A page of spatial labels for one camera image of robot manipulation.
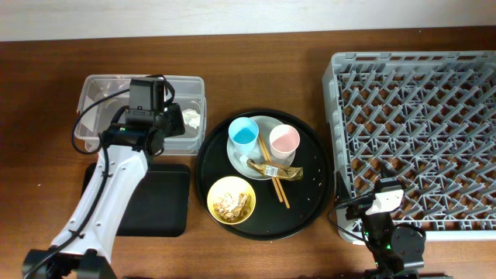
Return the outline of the gold snack wrapper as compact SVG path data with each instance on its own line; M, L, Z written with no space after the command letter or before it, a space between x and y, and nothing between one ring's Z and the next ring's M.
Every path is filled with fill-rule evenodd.
M288 167L268 161L256 163L252 159L248 159L246 165L258 174L262 174L266 177L275 177L287 181L299 181L304 177L302 167Z

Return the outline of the light blue plastic cup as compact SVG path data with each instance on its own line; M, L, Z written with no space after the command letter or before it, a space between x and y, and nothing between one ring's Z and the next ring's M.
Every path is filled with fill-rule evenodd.
M235 149L248 154L256 146L259 127L254 120L247 117L234 119L228 128L229 140Z

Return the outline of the nut and rice food scraps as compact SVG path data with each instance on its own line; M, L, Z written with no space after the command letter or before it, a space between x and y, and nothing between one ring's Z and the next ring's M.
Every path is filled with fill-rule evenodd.
M217 197L213 203L215 214L226 222L238 222L249 215L251 196L247 193L239 193L238 195L225 193L221 197Z

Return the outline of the yellow bowl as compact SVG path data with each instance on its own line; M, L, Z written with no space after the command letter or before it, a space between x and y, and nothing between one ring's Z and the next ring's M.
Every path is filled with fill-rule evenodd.
M256 207L256 195L249 182L228 176L217 180L208 190L207 209L211 216L225 225L245 222Z

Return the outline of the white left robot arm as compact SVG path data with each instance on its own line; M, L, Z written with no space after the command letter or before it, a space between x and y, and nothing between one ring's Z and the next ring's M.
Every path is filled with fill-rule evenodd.
M98 162L73 215L48 250L30 250L25 278L114 278L112 248L122 217L167 137L184 134L175 90L161 74L130 81L129 103L99 134Z

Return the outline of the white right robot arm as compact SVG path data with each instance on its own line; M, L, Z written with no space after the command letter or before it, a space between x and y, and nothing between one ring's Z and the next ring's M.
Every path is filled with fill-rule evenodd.
M391 212L401 204L403 191L370 193L341 201L337 209L346 210L347 219L362 221L362 237L372 253L375 268L365 270L366 279L419 278L424 267L426 233L409 224L394 224Z

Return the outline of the clear plastic waste bin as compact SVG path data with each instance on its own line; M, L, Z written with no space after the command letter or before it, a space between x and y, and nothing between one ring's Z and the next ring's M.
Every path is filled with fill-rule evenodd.
M77 112L81 113L100 99L127 89L133 74L93 74L86 78ZM201 77L167 75L166 79L175 89L174 101L185 109L194 109L201 115L201 123L197 129L184 124L185 134L165 139L164 154L168 156L195 156L203 143L206 130L207 101L205 82ZM93 151L98 146L98 134L107 129L114 114L129 104L129 94L123 93L109 99L86 113L77 124L74 136L84 140L84 148Z

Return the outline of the grey dishwasher rack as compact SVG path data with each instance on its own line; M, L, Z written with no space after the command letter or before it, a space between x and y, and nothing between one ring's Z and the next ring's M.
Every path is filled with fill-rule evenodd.
M393 214L430 241L495 238L495 53L342 52L322 78L334 191L405 185Z

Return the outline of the crumpled white tissue right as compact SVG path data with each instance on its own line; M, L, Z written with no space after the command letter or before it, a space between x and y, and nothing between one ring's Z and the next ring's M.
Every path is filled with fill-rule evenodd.
M188 108L182 111L184 124L197 129L201 123L201 115L194 109Z

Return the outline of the wooden chopstick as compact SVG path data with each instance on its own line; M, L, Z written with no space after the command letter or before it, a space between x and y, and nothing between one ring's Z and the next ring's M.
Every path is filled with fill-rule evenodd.
M262 153L263 153L263 158L265 159L265 161L271 162L270 155L269 155L269 153L267 151L267 148L265 147L263 138L262 138L262 136L260 134L258 135L258 141L259 141L259 144L260 144L260 148L262 150ZM281 196L280 188L278 186L277 180L276 180L275 177L272 177L271 180L273 182L274 189L276 191L276 194L277 194L277 197L279 199L279 202L282 202L283 201L283 198Z
M288 202L288 199L287 199L286 194L284 192L284 189L282 187L281 181L280 181L280 179L278 177L276 177L276 180L277 180L278 186L280 188L281 196L283 198L283 201L282 202L285 204L286 208L290 208L290 204Z

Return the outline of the round black tray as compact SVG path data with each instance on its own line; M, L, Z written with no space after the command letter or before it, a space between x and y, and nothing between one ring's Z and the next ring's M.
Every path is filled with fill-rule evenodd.
M270 180L254 180L242 175L229 162L227 153L228 127L238 117L270 116L296 128L301 143L293 165L302 167L300 181L282 181L290 207L280 203ZM299 118L277 110L257 109L233 115L218 124L205 138L198 151L195 187L199 201L207 208L211 186L219 179L234 176L249 182L256 195L253 214L238 225L219 225L247 239L275 240L299 233L324 211L333 193L332 166L318 134Z

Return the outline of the pink plastic cup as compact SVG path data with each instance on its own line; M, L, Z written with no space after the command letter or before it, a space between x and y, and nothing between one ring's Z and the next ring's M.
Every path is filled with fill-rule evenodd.
M277 159L285 159L296 151L300 135L295 127L282 124L275 126L269 135L270 151Z

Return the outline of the black rectangular tray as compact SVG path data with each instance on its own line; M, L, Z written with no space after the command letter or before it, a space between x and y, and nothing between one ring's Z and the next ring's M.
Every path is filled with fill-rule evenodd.
M103 236L177 237L186 228L190 168L152 164L146 173L124 167L105 186L92 222Z

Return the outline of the wooden chopstick right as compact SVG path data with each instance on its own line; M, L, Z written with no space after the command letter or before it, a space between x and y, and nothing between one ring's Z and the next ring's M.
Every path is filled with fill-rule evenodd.
M282 187L281 181L280 181L280 179L278 177L276 177L276 180L277 180L278 186L280 188L281 196L283 198L283 201L282 202L285 204L286 208L290 208L290 204L288 202L288 199L287 199L286 194L284 192L284 189Z

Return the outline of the light grey round plate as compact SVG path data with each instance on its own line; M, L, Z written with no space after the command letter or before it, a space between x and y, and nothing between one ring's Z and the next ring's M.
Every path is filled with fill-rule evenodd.
M279 119L275 119L273 117L265 116L265 115L255 115L255 116L251 116L251 117L247 117L247 118L251 118L258 125L259 134L263 137L263 141L264 141L264 143L265 143L265 145L266 145L266 147L270 153L270 157L272 159L271 162L290 167L293 163L294 158L295 158L296 151L293 152L292 155L290 155L289 157L287 157L285 159L277 159L276 157L274 157L272 155L272 153L270 151L270 144L269 144L269 135L270 135L271 130L275 126L279 126L279 125L282 125L284 123L282 121L280 121ZM254 179L254 180L259 180L259 181L269 179L269 177L266 177L262 174L258 174L256 171L254 171L253 169L249 168L246 165L246 161L248 159L252 159L256 163L261 163L261 162L265 161L258 140L257 140L255 148L250 153L244 154L244 153L241 153L235 149L235 147L233 146L233 144L229 140L229 134L228 134L228 141L227 141L226 149L227 149L229 162L243 176Z

